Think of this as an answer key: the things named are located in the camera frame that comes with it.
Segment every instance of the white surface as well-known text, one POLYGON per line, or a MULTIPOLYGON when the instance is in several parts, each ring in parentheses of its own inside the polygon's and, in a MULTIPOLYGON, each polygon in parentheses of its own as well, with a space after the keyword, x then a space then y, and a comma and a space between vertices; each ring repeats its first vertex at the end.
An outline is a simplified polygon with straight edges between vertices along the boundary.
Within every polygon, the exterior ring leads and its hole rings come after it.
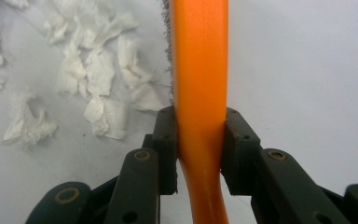
MULTIPOLYGON (((123 7, 139 17, 137 32, 149 37, 147 59, 164 75, 159 1, 123 7)), ((41 35, 41 8, 31 1, 21 12, 0 2, 6 60, 0 76, 7 79, 0 91, 0 142, 10 123, 8 96, 25 85, 37 90, 38 103, 59 124, 53 138, 27 151, 0 145, 0 223, 23 223, 62 182, 95 188, 116 176, 125 154, 154 126, 155 114, 131 111, 125 139, 92 135, 82 116, 86 103, 53 91, 62 55, 41 35)), ((291 153, 318 184, 342 194, 358 183, 358 1, 231 0, 229 18, 228 106, 248 120, 263 147, 291 153)), ((231 223, 255 223, 248 199, 223 189, 231 223)), ((181 174, 179 194, 161 203, 161 223, 191 222, 181 174)))

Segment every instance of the brush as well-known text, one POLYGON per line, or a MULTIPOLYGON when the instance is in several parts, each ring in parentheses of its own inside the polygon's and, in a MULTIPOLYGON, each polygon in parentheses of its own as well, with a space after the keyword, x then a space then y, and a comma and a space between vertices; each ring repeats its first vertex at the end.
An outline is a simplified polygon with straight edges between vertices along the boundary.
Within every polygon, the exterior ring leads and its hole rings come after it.
POLYGON ((228 223, 220 189, 227 106, 227 0, 163 0, 178 152, 193 223, 228 223))

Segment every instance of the gray bristle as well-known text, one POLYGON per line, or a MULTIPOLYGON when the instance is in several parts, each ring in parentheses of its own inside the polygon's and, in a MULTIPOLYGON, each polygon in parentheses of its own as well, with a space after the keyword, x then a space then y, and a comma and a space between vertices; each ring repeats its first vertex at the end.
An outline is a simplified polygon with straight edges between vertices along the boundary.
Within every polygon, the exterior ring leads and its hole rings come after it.
POLYGON ((172 43, 171 43, 171 15, 170 15, 170 0, 161 0, 162 1, 162 19, 164 20, 166 31, 165 38, 168 42, 168 47, 165 49, 167 54, 168 63, 170 64, 167 68, 167 72, 171 74, 171 89, 170 89, 170 98, 171 103, 173 104, 173 76, 172 76, 172 43))

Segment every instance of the orange handle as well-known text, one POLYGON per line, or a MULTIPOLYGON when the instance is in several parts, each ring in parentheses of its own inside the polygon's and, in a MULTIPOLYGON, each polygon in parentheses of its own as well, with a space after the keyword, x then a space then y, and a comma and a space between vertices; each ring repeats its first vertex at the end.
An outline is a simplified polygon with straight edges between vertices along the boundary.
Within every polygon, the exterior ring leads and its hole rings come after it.
POLYGON ((227 101, 227 0, 172 0, 179 158, 193 222, 228 223, 220 189, 227 101))

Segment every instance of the white background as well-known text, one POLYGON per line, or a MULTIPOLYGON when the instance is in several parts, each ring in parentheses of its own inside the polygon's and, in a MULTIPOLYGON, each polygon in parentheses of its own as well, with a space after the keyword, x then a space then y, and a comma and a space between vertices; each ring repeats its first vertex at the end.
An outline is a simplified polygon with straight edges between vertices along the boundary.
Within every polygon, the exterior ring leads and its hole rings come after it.
MULTIPOLYGON (((62 182, 95 188, 118 175, 125 154, 153 132, 155 119, 155 113, 131 111, 124 140, 93 136, 82 117, 86 102, 54 92, 62 55, 43 33, 42 2, 30 4, 18 11, 0 1, 6 60, 0 77, 7 79, 0 91, 0 223, 23 223, 62 182), (26 86, 59 129, 28 150, 2 146, 9 95, 26 86)), ((147 60, 166 83, 160 2, 121 6, 141 20, 137 34, 147 43, 147 60)), ((316 183, 343 194, 358 183, 358 1, 231 0, 229 9, 228 106, 242 113, 263 147, 291 153, 316 183)), ((166 91, 160 88, 164 100, 166 91)), ((161 223, 191 222, 182 175, 178 187, 178 195, 161 199, 161 223)), ((231 223, 255 223, 249 199, 222 188, 231 223)))

